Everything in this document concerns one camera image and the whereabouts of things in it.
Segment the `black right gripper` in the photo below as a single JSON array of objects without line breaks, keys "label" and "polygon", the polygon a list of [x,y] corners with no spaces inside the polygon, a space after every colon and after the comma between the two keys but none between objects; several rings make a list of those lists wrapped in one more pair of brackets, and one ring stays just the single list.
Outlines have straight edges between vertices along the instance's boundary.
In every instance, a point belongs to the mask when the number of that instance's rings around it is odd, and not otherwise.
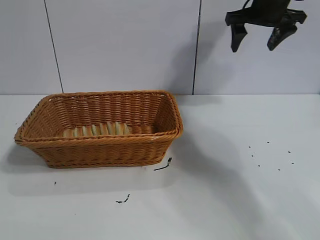
[{"label": "black right gripper", "polygon": [[296,22],[303,24],[307,14],[302,10],[289,9],[290,0],[253,0],[247,7],[227,12],[225,23],[231,27],[231,50],[236,53],[248,34],[244,24],[274,27],[267,42],[273,51],[282,41],[297,31]]}]

